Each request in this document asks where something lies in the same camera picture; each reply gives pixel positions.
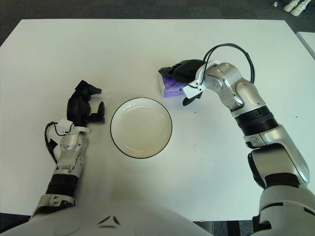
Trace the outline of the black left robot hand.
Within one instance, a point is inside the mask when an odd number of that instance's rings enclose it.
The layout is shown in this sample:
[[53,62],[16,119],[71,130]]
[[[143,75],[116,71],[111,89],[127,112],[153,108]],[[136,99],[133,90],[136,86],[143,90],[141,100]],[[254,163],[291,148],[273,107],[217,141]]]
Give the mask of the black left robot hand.
[[91,113],[89,101],[92,95],[101,94],[102,89],[81,81],[67,103],[67,120],[74,126],[86,127],[88,123],[105,123],[105,104],[100,102],[96,113]]

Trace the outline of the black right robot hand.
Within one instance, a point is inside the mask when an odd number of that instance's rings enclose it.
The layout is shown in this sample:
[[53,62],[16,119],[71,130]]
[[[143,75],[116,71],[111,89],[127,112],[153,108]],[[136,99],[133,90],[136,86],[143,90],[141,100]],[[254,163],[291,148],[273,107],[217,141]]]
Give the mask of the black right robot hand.
[[202,95],[202,91],[197,88],[197,86],[191,85],[195,80],[196,73],[198,69],[204,64],[202,60],[199,59],[189,59],[183,60],[172,67],[162,67],[158,70],[161,75],[159,80],[159,87],[161,95],[164,98],[172,97],[176,95],[183,95],[184,87],[196,90],[197,94],[192,98],[184,98],[182,104],[183,106],[189,105],[196,98],[199,99]]

